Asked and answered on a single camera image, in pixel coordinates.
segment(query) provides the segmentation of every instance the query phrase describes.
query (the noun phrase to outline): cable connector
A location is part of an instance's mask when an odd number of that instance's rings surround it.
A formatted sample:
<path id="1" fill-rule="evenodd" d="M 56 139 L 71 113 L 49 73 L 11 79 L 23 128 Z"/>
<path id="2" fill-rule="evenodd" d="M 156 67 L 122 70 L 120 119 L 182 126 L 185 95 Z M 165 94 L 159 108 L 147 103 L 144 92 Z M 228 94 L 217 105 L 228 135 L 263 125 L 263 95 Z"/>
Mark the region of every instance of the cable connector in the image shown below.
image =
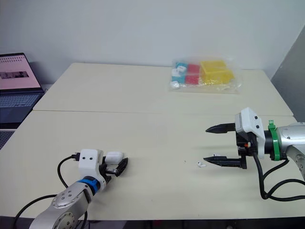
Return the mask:
<path id="1" fill-rule="evenodd" d="M 79 161 L 80 160 L 80 156 L 81 156 L 81 153 L 75 153 L 75 154 L 72 154 L 71 157 L 75 160 L 75 161 Z"/>

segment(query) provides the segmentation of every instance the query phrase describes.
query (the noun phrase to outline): green ring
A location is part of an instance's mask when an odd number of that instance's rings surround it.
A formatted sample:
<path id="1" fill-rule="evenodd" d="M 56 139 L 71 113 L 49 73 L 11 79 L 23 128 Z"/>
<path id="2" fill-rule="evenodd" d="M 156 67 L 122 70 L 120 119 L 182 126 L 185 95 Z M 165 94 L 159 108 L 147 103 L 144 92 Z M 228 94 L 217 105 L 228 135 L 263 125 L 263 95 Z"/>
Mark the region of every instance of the green ring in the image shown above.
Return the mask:
<path id="1" fill-rule="evenodd" d="M 275 161 L 280 160 L 280 147 L 278 143 L 277 133 L 275 131 L 276 127 L 274 125 L 273 120 L 269 120 L 268 130 L 271 132 L 272 140 L 273 140 L 273 148 L 274 148 L 274 159 Z"/>

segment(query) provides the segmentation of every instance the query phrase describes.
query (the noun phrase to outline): plastic bag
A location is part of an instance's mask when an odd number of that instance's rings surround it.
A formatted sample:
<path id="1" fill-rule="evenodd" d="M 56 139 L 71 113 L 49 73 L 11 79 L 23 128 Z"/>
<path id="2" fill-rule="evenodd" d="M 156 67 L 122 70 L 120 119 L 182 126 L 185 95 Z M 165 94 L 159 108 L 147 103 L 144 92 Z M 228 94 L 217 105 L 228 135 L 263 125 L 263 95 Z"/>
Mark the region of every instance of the plastic bag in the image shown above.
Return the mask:
<path id="1" fill-rule="evenodd" d="M 241 85 L 241 71 L 229 60 L 188 58 L 173 61 L 171 90 L 235 94 Z"/>

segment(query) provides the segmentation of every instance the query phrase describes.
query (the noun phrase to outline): red block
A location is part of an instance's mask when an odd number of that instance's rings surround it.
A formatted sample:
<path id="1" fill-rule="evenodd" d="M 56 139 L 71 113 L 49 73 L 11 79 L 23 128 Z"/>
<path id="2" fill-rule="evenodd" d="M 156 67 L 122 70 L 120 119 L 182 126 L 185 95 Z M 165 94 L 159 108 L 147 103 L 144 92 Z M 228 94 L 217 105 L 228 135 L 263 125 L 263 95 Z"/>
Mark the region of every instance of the red block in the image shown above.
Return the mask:
<path id="1" fill-rule="evenodd" d="M 199 83 L 200 66 L 197 64 L 187 65 L 187 72 L 185 83 L 198 84 Z"/>

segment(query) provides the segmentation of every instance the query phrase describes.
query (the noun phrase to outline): laptop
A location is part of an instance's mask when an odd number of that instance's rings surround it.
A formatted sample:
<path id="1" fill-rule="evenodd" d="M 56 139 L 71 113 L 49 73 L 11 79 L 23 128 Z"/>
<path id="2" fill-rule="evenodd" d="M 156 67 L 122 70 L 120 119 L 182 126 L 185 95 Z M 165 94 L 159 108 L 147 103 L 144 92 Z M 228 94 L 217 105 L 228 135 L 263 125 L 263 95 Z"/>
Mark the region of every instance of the laptop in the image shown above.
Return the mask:
<path id="1" fill-rule="evenodd" d="M 0 129 L 16 129 L 42 96 L 24 53 L 0 54 Z"/>

